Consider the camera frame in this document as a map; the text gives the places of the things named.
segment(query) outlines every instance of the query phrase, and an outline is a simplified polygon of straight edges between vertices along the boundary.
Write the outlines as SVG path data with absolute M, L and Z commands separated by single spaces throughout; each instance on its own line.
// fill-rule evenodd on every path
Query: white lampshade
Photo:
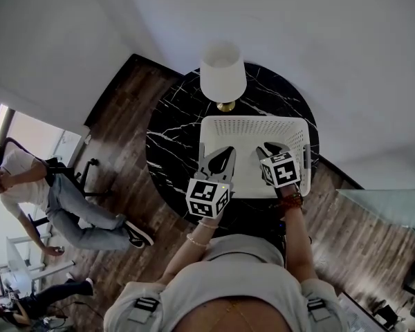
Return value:
M 246 72 L 239 48 L 229 41 L 208 46 L 200 65 L 200 87 L 214 102 L 232 102 L 246 90 Z

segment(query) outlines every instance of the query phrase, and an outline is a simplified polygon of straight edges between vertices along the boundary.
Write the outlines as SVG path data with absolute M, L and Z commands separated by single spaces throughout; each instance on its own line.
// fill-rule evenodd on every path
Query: white desk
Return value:
M 46 237 L 50 237 L 50 234 L 42 235 L 40 238 L 44 239 Z M 52 275 L 74 265 L 73 261 L 67 261 L 54 266 L 49 266 L 47 269 L 41 272 L 34 272 L 35 270 L 44 268 L 44 264 L 27 266 L 23 258 L 21 258 L 17 247 L 15 246 L 18 243 L 29 241 L 31 241 L 30 237 L 17 237 L 16 239 L 9 239 L 6 237 L 6 255 L 8 257 L 8 267 L 10 269 L 11 276 L 15 280 L 17 289 L 21 292 L 32 292 L 33 281 L 47 277 L 48 275 Z

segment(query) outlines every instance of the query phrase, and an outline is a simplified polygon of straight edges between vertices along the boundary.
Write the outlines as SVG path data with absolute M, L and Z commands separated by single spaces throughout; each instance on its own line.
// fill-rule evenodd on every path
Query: brown leather bracelet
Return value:
M 291 208 L 301 208 L 303 206 L 303 197 L 300 193 L 293 193 L 280 200 L 280 206 L 284 211 Z

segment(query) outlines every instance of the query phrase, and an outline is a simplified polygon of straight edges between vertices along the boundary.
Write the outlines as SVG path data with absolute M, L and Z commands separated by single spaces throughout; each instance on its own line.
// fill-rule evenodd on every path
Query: pearl bracelet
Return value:
M 195 246 L 198 246 L 198 247 L 204 247 L 204 248 L 207 248 L 207 246 L 208 245 L 203 245 L 202 243 L 199 243 L 199 242 L 197 242 L 197 241 L 195 241 L 193 238 L 191 238 L 191 236 L 190 236 L 190 234 L 187 234 L 186 235 L 186 239 L 188 239 L 189 241 L 191 241 Z
M 208 228 L 208 229 L 213 229 L 213 230 L 216 230 L 216 229 L 218 229 L 218 228 L 219 228 L 219 226 L 218 226 L 218 225 L 217 225 L 217 226 L 208 225 L 208 224 L 205 224 L 204 222 L 202 222 L 201 220 L 199 220 L 199 224 L 200 224 L 201 226 L 204 226 L 205 228 Z

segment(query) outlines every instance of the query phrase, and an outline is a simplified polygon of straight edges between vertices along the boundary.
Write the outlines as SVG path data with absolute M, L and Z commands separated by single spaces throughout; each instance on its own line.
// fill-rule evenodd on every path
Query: blue jeans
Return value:
M 72 214 L 95 226 L 81 229 Z M 56 174 L 49 190 L 46 216 L 64 238 L 76 248 L 87 250 L 125 250 L 129 235 L 122 224 L 126 217 L 114 215 L 89 203 L 63 174 Z

